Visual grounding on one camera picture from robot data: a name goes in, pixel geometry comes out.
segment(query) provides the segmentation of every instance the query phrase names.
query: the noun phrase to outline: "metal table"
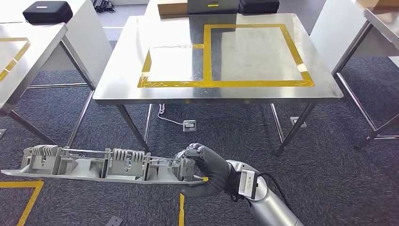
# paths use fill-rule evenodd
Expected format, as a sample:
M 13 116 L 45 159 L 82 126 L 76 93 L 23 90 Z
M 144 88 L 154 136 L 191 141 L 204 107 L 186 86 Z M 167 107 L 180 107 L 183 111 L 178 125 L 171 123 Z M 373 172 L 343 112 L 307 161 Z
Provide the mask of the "metal table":
M 124 105 L 270 103 L 282 153 L 315 104 L 342 97 L 295 14 L 153 13 L 128 19 L 93 99 L 116 105 L 146 150 L 152 105 L 144 138 Z M 273 103 L 308 104 L 285 138 Z
M 364 139 L 362 139 L 359 143 L 355 145 L 357 148 L 364 147 L 371 140 L 399 139 L 399 135 L 383 134 L 389 128 L 392 128 L 394 125 L 399 124 L 399 114 L 378 128 L 374 124 L 373 120 L 370 118 L 367 111 L 364 109 L 356 95 L 353 93 L 346 80 L 341 75 L 342 69 L 348 63 L 350 58 L 356 53 L 362 42 L 365 40 L 365 38 L 373 28 L 376 28 L 387 39 L 387 41 L 392 44 L 393 49 L 399 49 L 399 11 L 378 11 L 376 9 L 371 11 L 370 9 L 366 9 L 364 11 L 364 17 L 367 19 L 367 21 L 364 23 L 357 37 L 348 47 L 345 54 L 342 56 L 337 67 L 333 70 L 333 75 L 341 81 L 341 83 L 355 102 L 356 106 L 365 117 L 370 128 L 372 129 L 372 131 Z
M 67 28 L 64 23 L 42 26 L 33 26 L 27 23 L 0 24 L 0 116 L 10 116 L 47 144 L 55 144 L 51 138 L 14 112 L 12 110 L 14 105 L 27 89 L 89 86 L 92 91 L 68 141 L 67 146 L 70 146 L 90 103 L 95 86 L 88 78 L 83 63 L 65 36 L 66 32 Z M 86 84 L 29 87 L 57 45 L 63 48 Z

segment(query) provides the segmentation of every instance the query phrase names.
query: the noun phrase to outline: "black case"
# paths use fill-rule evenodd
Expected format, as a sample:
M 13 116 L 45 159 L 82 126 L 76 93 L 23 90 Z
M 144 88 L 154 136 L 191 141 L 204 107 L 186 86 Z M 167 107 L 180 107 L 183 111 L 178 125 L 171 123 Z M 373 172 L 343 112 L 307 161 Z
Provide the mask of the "black case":
M 239 0 L 238 12 L 241 14 L 277 13 L 279 0 Z
M 37 1 L 22 14 L 30 24 L 67 23 L 73 15 L 66 1 Z

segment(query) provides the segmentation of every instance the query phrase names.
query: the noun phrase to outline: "electrical outlet box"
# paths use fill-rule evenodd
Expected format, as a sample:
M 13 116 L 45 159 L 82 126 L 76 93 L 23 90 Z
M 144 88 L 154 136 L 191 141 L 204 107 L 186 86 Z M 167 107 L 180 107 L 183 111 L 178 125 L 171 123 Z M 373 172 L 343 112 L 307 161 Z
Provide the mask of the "electrical outlet box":
M 292 126 L 294 126 L 296 121 L 298 121 L 299 117 L 290 117 L 289 119 L 291 120 Z M 301 128 L 306 128 L 306 127 L 307 127 L 306 122 L 303 122 Z
M 3 137 L 5 132 L 6 132 L 5 129 L 0 129 L 0 139 Z
M 183 132 L 195 132 L 195 131 L 197 131 L 197 122 L 195 120 L 183 121 Z

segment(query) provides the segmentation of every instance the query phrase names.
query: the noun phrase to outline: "white cable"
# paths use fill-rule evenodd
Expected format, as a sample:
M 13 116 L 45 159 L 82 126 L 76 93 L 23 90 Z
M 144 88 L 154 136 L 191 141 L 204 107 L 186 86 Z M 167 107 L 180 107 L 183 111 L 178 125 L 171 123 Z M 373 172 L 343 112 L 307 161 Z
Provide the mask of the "white cable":
M 183 125 L 183 123 L 179 123 L 179 122 L 176 122 L 176 121 L 173 121 L 173 120 L 170 120 L 170 119 L 162 118 L 162 117 L 160 116 L 160 114 L 163 114 L 164 112 L 165 112 L 165 104 L 160 104 L 160 110 L 158 111 L 158 118 L 163 119 L 163 120 L 166 120 L 166 121 L 169 121 L 169 122 L 176 123 L 176 124 L 178 124 L 178 125 Z

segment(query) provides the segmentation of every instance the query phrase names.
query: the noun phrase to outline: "table leg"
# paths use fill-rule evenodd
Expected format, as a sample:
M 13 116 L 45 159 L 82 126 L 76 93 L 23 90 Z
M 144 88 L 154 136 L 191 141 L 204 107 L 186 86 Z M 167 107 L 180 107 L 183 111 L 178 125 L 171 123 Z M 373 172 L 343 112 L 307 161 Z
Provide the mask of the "table leg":
M 91 90 L 88 98 L 86 99 L 85 105 L 83 106 L 83 109 L 80 112 L 78 121 L 76 122 L 75 127 L 72 130 L 72 134 L 69 137 L 67 146 L 71 147 L 71 145 L 76 137 L 76 134 L 78 133 L 80 124 L 82 123 L 83 118 L 85 117 L 88 106 L 90 105 L 90 101 L 93 97 L 94 90 L 96 89 L 96 86 L 95 86 L 94 82 L 90 79 L 87 69 L 84 67 L 82 60 L 79 58 L 78 54 L 76 53 L 75 49 L 73 48 L 73 46 L 71 45 L 71 43 L 69 42 L 69 40 L 66 36 L 63 37 L 63 39 L 60 41 L 60 46 L 62 47 L 62 49 L 68 56 L 69 60 L 72 62 L 73 66 L 76 68 L 76 70 L 82 76 L 83 80 L 86 82 L 86 84 L 82 84 L 82 85 L 87 85 Z
M 147 123 L 145 125 L 144 141 L 146 144 L 148 144 L 148 136 L 150 135 L 151 113 L 152 113 L 152 104 L 150 104 L 150 106 L 148 107 Z
M 72 62 L 73 66 L 75 66 L 76 70 L 79 72 L 79 74 L 82 76 L 83 80 L 86 82 L 87 86 L 91 90 L 95 90 L 96 86 L 94 82 L 90 79 L 87 69 L 84 67 L 82 60 L 79 58 L 78 54 L 75 52 L 73 49 L 71 43 L 67 39 L 67 37 L 63 37 L 63 39 L 60 42 L 60 46 Z
M 358 35 L 355 37 L 355 39 L 352 41 L 352 43 L 349 45 L 345 53 L 342 55 L 341 59 L 338 61 L 337 65 L 333 69 L 332 75 L 334 78 L 336 78 L 336 74 L 341 72 L 343 67 L 345 67 L 346 63 L 350 60 L 350 58 L 353 56 L 353 54 L 356 52 L 364 38 L 367 36 L 367 34 L 370 32 L 371 28 L 373 26 L 371 25 L 370 22 L 366 21 L 359 31 Z
M 73 141 L 74 141 L 74 139 L 76 137 L 76 134 L 78 133 L 80 124 L 82 124 L 82 121 L 83 121 L 83 118 L 85 117 L 85 114 L 86 114 L 86 111 L 88 109 L 88 106 L 90 105 L 91 98 L 93 98 L 93 94 L 94 94 L 94 91 L 93 90 L 90 91 L 90 94 L 89 94 L 89 96 L 86 99 L 85 105 L 83 106 L 83 109 L 80 112 L 78 121 L 76 122 L 75 127 L 73 127 L 72 134 L 69 137 L 68 143 L 66 144 L 66 146 L 68 148 L 72 146 L 72 143 L 73 143 Z
M 8 114 L 13 120 L 18 122 L 21 126 L 25 127 L 29 132 L 33 133 L 34 135 L 38 136 L 40 139 L 46 142 L 47 145 L 55 145 L 56 143 L 49 137 L 46 136 L 42 131 L 38 128 L 30 124 L 27 120 L 19 116 L 16 112 L 11 111 Z
M 393 125 L 398 125 L 399 124 L 399 114 L 396 115 L 394 118 L 392 118 L 391 120 L 389 120 L 387 123 L 385 123 L 383 126 L 381 126 L 380 128 L 378 128 L 376 131 L 372 131 L 368 134 L 368 136 L 364 139 L 362 139 L 357 145 L 357 148 L 362 148 L 364 147 L 366 144 L 368 144 L 371 140 L 376 139 L 376 137 L 378 137 L 379 134 L 381 134 L 382 132 L 386 131 L 387 129 L 391 128 Z M 386 136 L 384 137 L 385 139 L 387 138 L 395 138 L 396 136 Z
M 284 152 L 285 147 L 291 142 L 292 138 L 295 136 L 297 131 L 301 128 L 301 125 L 305 122 L 306 118 L 309 116 L 313 108 L 316 104 L 308 104 L 304 111 L 302 112 L 301 116 L 299 116 L 298 120 L 291 128 L 290 132 L 288 133 L 287 137 L 284 139 L 283 143 L 280 145 L 277 154 L 280 155 Z
M 283 129 L 281 128 L 279 117 L 277 116 L 276 108 L 274 107 L 274 104 L 270 104 L 271 112 L 273 114 L 274 118 L 274 123 L 276 124 L 277 132 L 279 133 L 279 138 L 280 142 L 284 142 L 284 134 L 283 134 Z
M 341 73 L 336 73 L 337 78 L 341 81 L 343 87 L 346 89 L 346 91 L 349 93 L 349 96 L 351 96 L 352 100 L 355 102 L 356 106 L 358 107 L 359 111 L 362 113 L 363 117 L 366 119 L 367 123 L 369 124 L 369 126 L 371 127 L 371 129 L 373 131 L 377 130 L 377 127 L 375 126 L 373 120 L 371 119 L 370 115 L 368 115 L 368 113 L 366 112 L 366 110 L 364 109 L 363 105 L 360 103 L 360 101 L 358 100 L 357 96 L 355 95 L 355 93 L 352 91 L 352 89 L 350 88 L 349 84 L 346 82 L 346 80 L 343 78 L 343 76 L 341 75 Z
M 126 110 L 124 105 L 116 105 L 120 114 L 122 115 L 125 122 L 128 124 L 129 128 L 132 130 L 133 134 L 135 135 L 136 139 L 140 143 L 140 145 L 144 148 L 144 151 L 149 152 L 150 149 L 147 146 L 147 143 L 144 141 L 143 137 L 141 136 L 140 132 L 138 131 L 136 125 L 134 124 L 132 118 L 130 117 L 128 111 Z
M 48 89 L 48 88 L 69 88 L 69 87 L 86 87 L 86 83 L 69 83 L 69 84 L 51 84 L 51 85 L 31 85 L 26 89 Z

